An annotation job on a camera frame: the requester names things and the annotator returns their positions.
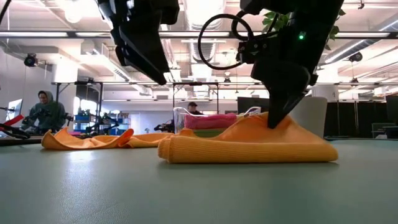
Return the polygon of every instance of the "green led light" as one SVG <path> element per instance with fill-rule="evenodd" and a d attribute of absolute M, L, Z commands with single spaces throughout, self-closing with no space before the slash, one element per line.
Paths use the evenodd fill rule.
<path fill-rule="evenodd" d="M 298 35 L 299 40 L 303 40 L 305 38 L 305 32 L 300 32 Z"/>

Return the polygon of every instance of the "green towel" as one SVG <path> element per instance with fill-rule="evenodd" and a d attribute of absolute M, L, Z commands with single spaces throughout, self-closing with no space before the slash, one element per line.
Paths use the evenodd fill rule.
<path fill-rule="evenodd" d="M 196 136 L 201 138 L 212 138 L 218 136 L 222 132 L 225 131 L 226 128 L 218 128 L 218 129 L 197 129 L 193 130 Z"/>

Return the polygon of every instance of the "green hoodie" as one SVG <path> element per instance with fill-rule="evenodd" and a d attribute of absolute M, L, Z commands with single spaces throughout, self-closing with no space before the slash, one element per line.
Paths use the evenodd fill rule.
<path fill-rule="evenodd" d="M 48 110 L 51 116 L 39 116 L 39 125 L 40 129 L 55 129 L 59 130 L 65 124 L 65 108 L 63 107 L 62 103 L 55 102 L 50 91 L 40 91 L 40 93 L 45 93 L 47 95 L 47 103 L 37 103 L 30 109 L 29 116 L 32 116 L 34 113 L 38 112 L 39 109 Z"/>

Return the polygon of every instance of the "orange towel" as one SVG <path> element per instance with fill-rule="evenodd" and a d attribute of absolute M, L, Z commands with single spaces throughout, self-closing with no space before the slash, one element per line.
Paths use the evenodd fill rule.
<path fill-rule="evenodd" d="M 161 140 L 159 157 L 170 163 L 330 162 L 335 148 L 286 117 L 275 129 L 268 114 L 240 119 L 222 134 L 201 139 L 192 130 Z"/>
<path fill-rule="evenodd" d="M 121 136 L 95 136 L 88 139 L 79 139 L 71 136 L 67 128 L 62 129 L 54 136 L 51 132 L 44 134 L 42 146 L 53 150 L 79 149 L 111 149 L 115 147 L 157 147 L 159 141 L 172 136 L 172 133 L 153 133 L 133 136 L 134 131 L 128 129 Z"/>
<path fill-rule="evenodd" d="M 174 135 L 154 133 L 78 139 L 66 129 L 46 133 L 46 149 L 79 150 L 114 147 L 156 147 L 159 157 L 171 163 L 330 162 L 338 153 L 331 144 L 286 117 L 275 129 L 267 127 L 267 113 L 239 119 L 214 138 L 199 138 L 191 129 Z"/>

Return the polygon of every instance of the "person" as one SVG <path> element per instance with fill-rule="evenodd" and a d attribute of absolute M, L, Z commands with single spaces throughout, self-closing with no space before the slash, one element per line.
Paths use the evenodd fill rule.
<path fill-rule="evenodd" d="M 195 102 L 190 102 L 188 104 L 188 111 L 193 115 L 203 115 L 203 113 L 197 111 L 197 104 Z"/>
<path fill-rule="evenodd" d="M 37 95 L 39 96 L 40 103 L 37 103 L 30 109 L 29 118 L 32 120 L 28 124 L 23 124 L 21 128 L 29 128 L 38 119 L 39 124 L 37 127 L 39 128 L 39 132 L 47 132 L 50 129 L 52 131 L 59 131 L 66 122 L 63 104 L 55 102 L 50 91 L 41 90 Z M 46 110 L 50 114 L 39 113 L 35 115 L 42 110 Z"/>

